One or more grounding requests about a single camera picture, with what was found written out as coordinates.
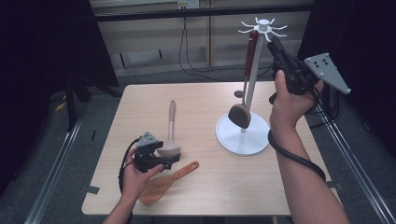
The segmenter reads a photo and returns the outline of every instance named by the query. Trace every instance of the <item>gray floor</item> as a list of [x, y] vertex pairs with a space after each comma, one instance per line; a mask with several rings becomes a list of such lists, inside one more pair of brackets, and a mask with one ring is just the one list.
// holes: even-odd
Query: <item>gray floor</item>
[[[215, 71], [204, 75], [220, 80], [236, 81], [242, 79], [241, 73], [241, 70], [229, 70]], [[267, 73], [259, 77], [259, 80], [271, 80], [271, 77]], [[119, 81], [120, 87], [117, 90], [122, 91], [129, 84], [207, 82], [213, 80], [177, 71], [120, 77]], [[91, 89], [91, 93], [92, 100], [87, 104], [87, 111], [82, 118], [77, 138], [67, 155], [62, 173], [56, 181], [55, 189], [51, 193], [45, 213], [40, 219], [41, 223], [99, 223], [105, 218], [82, 214], [81, 206], [85, 194], [80, 192], [80, 189], [91, 182], [120, 99], [96, 89]], [[320, 122], [317, 114], [308, 115], [306, 118], [310, 125]], [[363, 122], [364, 120], [359, 113], [342, 97], [341, 111], [336, 123], [365, 171], [386, 199], [390, 209], [394, 211], [396, 208], [396, 192], [394, 191], [396, 189], [396, 181], [394, 181], [396, 159], [385, 150], [375, 133], [366, 131]], [[65, 109], [60, 112], [51, 110], [30, 160], [24, 164], [19, 177], [9, 184], [5, 194], [0, 199], [0, 223], [23, 223], [27, 218], [64, 142], [67, 125], [68, 119]], [[338, 194], [351, 222], [381, 223], [326, 127], [317, 127], [312, 132], [332, 179], [343, 186], [338, 190]], [[272, 220], [267, 217], [227, 218], [227, 223], [271, 222]], [[202, 218], [136, 217], [134, 223], [202, 223]], [[279, 223], [289, 222], [285, 218], [281, 218]]]

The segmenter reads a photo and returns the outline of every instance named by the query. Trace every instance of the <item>human hand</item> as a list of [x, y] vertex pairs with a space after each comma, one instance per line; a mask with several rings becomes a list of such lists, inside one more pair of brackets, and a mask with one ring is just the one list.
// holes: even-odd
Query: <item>human hand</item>
[[[310, 92], [303, 95], [295, 95], [288, 91], [286, 86], [285, 73], [282, 70], [276, 73], [276, 99], [270, 116], [271, 126], [295, 128], [297, 121], [315, 103], [315, 99]], [[323, 90], [323, 81], [320, 80], [315, 88], [318, 93]]]
[[132, 200], [134, 202], [137, 201], [149, 180], [163, 169], [163, 165], [159, 164], [146, 173], [140, 172], [134, 167], [133, 163], [133, 155], [136, 151], [136, 148], [132, 148], [126, 157], [125, 164], [127, 165], [124, 167], [121, 195], [122, 199]]

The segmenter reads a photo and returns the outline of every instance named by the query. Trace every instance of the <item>utensil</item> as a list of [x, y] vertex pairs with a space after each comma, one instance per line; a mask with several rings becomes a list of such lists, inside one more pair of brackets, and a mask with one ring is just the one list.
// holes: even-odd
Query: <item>utensil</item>
[[234, 95], [236, 98], [242, 98], [242, 97], [244, 96], [244, 92], [243, 92], [243, 91], [235, 91], [235, 92], [233, 93], [233, 95]]
[[162, 176], [154, 179], [150, 179], [145, 190], [139, 197], [142, 204], [149, 206], [161, 199], [165, 192], [171, 187], [171, 185], [181, 177], [191, 173], [199, 166], [198, 161], [186, 165], [180, 170], [174, 172], [172, 175]]
[[171, 104], [169, 105], [168, 142], [163, 147], [157, 149], [157, 152], [165, 157], [171, 157], [180, 152], [180, 146], [176, 145], [173, 140], [175, 110], [176, 110], [176, 103], [175, 101], [171, 101]]
[[251, 67], [253, 65], [254, 52], [256, 51], [258, 35], [259, 33], [257, 30], [252, 30], [250, 32], [249, 41], [247, 45], [247, 59], [245, 62], [245, 83], [244, 83], [242, 104], [234, 105], [230, 109], [230, 112], [228, 113], [228, 118], [230, 119], [230, 121], [232, 121], [238, 127], [241, 127], [243, 129], [248, 128], [251, 121], [250, 111], [248, 110], [245, 104], [245, 96], [247, 92], [247, 83], [250, 77]]

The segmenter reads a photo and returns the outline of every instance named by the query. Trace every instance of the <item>spatula handle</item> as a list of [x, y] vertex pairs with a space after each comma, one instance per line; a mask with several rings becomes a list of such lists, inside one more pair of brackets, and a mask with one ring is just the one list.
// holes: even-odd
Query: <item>spatula handle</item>
[[176, 103], [175, 101], [171, 101], [171, 104], [169, 105], [169, 121], [174, 121], [175, 110], [176, 110]]
[[175, 179], [180, 179], [181, 177], [191, 173], [193, 170], [198, 168], [199, 162], [198, 161], [193, 161], [192, 163], [186, 165], [185, 167], [181, 168], [180, 170], [174, 172], [172, 176]]
[[249, 78], [251, 73], [251, 67], [253, 65], [254, 53], [256, 51], [257, 38], [259, 32], [257, 30], [252, 30], [248, 38], [247, 44], [247, 59], [245, 61], [245, 77]]

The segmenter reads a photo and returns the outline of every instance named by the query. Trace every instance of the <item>power cord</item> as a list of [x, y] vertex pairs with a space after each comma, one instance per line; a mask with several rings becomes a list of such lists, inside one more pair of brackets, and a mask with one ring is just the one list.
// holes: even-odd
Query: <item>power cord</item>
[[322, 178], [323, 181], [326, 181], [326, 175], [324, 174], [323, 170], [320, 169], [320, 167], [318, 167], [312, 161], [309, 161], [302, 157], [299, 157], [299, 156], [287, 151], [285, 148], [281, 147], [280, 145], [278, 145], [276, 143], [276, 141], [274, 140], [271, 130], [268, 132], [268, 142], [280, 154], [282, 154], [283, 156], [285, 156], [293, 161], [297, 161], [298, 163], [312, 169], [313, 171], [315, 171], [315, 173], [317, 173], [320, 176], [320, 178]]
[[129, 150], [131, 150], [131, 147], [140, 140], [141, 136], [136, 138], [126, 149], [124, 157], [122, 159], [122, 163], [121, 163], [121, 167], [120, 167], [120, 171], [119, 171], [119, 187], [120, 187], [120, 192], [122, 193], [122, 186], [123, 186], [123, 173], [124, 173], [124, 168], [129, 165], [126, 164], [124, 165], [124, 163], [126, 162], [126, 157], [128, 156]]
[[340, 112], [340, 100], [339, 100], [339, 97], [340, 97], [340, 92], [336, 91], [334, 93], [334, 95], [333, 95], [334, 105], [331, 108], [329, 108], [328, 110], [319, 110], [318, 109], [318, 111], [316, 111], [316, 112], [309, 112], [308, 113], [308, 115], [321, 114], [321, 113], [329, 114], [330, 113], [330, 118], [332, 118], [330, 120], [326, 120], [326, 121], [323, 121], [321, 123], [311, 125], [311, 126], [309, 126], [309, 129], [313, 130], [315, 128], [321, 127], [323, 125], [326, 125], [328, 123], [331, 123], [331, 122], [335, 121], [335, 119], [338, 117], [339, 112]]

